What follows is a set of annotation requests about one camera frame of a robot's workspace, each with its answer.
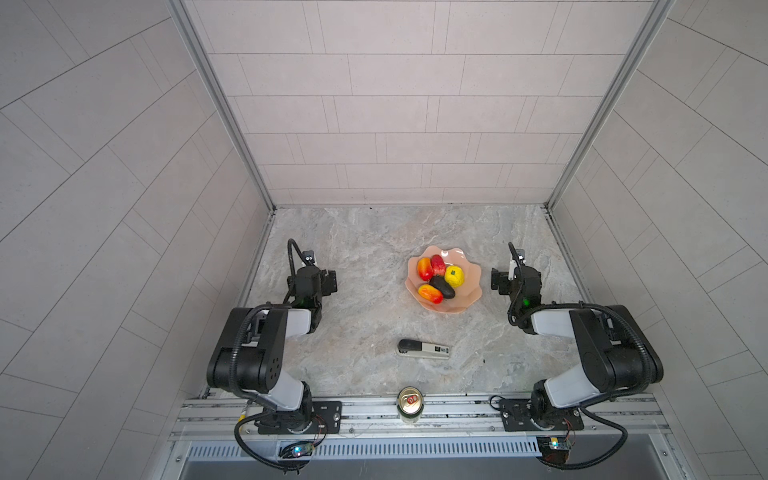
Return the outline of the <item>red orange fake mango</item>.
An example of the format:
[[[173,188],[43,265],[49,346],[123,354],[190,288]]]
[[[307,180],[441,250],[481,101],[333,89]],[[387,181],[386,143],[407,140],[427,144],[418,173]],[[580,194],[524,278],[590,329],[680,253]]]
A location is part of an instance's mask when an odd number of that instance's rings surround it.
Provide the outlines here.
[[[430,302],[431,304],[438,305],[443,302],[443,293],[430,284],[423,284],[418,288],[418,294]]]

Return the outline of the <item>pink scalloped fruit bowl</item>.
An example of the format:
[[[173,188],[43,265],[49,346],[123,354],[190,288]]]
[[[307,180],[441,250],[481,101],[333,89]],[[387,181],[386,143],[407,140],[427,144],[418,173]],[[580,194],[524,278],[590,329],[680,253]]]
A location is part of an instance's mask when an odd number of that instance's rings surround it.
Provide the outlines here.
[[[458,248],[428,247],[407,261],[405,287],[425,309],[459,314],[482,297],[481,267]]]

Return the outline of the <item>dark fake avocado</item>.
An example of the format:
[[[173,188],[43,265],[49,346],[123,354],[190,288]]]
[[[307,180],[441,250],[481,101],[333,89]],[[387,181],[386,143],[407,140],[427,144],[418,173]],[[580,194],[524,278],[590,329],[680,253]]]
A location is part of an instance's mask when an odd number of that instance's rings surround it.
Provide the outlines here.
[[[453,299],[456,295],[455,289],[445,280],[444,277],[432,277],[429,284],[441,293],[444,299]]]

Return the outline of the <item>red fake strawberry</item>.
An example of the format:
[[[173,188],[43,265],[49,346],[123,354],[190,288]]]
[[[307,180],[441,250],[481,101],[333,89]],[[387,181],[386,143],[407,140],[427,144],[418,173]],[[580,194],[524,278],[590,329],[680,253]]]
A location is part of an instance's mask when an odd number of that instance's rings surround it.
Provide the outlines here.
[[[434,277],[444,277],[447,266],[443,257],[440,254],[432,255],[430,258],[430,264]]]

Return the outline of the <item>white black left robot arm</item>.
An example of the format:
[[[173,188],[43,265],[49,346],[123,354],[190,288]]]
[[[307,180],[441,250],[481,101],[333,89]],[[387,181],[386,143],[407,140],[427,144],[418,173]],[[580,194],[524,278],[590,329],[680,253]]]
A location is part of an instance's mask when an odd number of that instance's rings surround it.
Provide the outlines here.
[[[322,298],[338,291],[336,272],[316,265],[312,251],[302,251],[287,240],[290,275],[281,303],[231,310],[206,370],[209,387],[258,404],[262,411],[250,415],[243,409],[234,427],[241,450],[264,466],[284,473],[300,472],[329,433],[340,429],[342,403],[315,402],[307,383],[284,373],[286,340],[315,332],[322,319]],[[253,425],[261,434],[310,433],[282,447],[274,460],[257,453],[243,439]]]

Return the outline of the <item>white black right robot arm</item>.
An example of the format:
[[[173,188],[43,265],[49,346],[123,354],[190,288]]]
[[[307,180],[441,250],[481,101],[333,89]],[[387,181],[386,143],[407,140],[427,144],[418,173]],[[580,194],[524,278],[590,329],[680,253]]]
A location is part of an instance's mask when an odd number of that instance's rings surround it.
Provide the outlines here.
[[[492,289],[510,299],[509,324],[528,335],[574,340],[579,362],[555,377],[538,381],[527,401],[493,395],[489,405],[501,415],[508,431],[531,427],[549,433],[537,439],[542,465],[560,471],[595,467],[624,446],[629,432],[591,412],[591,406],[642,393],[660,382],[664,376],[662,361],[625,306],[583,301],[545,304],[541,273],[526,265],[516,248],[509,251],[509,271],[491,272]],[[582,429],[584,419],[617,430],[619,438],[597,457],[572,463],[572,439]]]

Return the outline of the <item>red orange fake peach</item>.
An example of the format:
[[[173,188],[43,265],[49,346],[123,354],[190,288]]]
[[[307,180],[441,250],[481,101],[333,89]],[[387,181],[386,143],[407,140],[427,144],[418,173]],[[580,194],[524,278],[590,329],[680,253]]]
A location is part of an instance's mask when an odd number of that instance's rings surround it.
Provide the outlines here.
[[[428,257],[422,257],[417,262],[417,274],[422,281],[429,282],[434,276],[432,261]]]

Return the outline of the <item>yellow fake lemon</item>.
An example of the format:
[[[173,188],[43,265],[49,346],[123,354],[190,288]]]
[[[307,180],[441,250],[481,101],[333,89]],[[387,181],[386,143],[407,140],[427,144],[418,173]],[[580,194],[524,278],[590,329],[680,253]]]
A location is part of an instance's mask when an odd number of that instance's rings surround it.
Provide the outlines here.
[[[457,289],[464,284],[465,273],[459,266],[449,265],[444,278],[454,289]]]

